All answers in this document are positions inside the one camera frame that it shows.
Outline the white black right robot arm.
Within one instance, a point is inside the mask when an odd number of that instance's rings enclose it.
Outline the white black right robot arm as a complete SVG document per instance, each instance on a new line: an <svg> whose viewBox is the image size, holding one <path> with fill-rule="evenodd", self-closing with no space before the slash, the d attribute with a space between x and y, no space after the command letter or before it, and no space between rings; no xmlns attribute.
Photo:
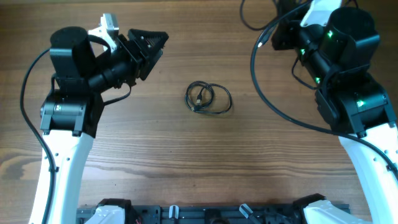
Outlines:
<svg viewBox="0 0 398 224"><path fill-rule="evenodd" d="M339 137L374 223L397 222L397 116L369 73L380 36L370 13L340 1L278 1L276 50L294 50L318 112Z"/></svg>

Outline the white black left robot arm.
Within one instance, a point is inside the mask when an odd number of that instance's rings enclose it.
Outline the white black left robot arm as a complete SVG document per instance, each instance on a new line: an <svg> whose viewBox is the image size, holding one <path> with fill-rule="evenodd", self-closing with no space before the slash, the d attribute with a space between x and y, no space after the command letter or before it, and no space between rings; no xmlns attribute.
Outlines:
<svg viewBox="0 0 398 224"><path fill-rule="evenodd" d="M82 27L52 34L47 50L55 73L35 135L43 156L31 223L74 223L81 179L102 112L103 92L145 80L168 34L129 30L111 40Z"/></svg>

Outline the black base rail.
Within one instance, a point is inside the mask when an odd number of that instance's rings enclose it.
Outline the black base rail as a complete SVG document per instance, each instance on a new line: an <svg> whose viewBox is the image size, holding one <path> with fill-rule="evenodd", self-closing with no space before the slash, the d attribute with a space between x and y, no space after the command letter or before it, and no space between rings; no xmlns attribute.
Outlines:
<svg viewBox="0 0 398 224"><path fill-rule="evenodd" d="M238 206L180 207L178 217L171 218L169 207L136 205L136 223L212 223L216 219L226 223L251 223ZM303 218L291 204L251 206L252 215L259 223L301 223Z"/></svg>

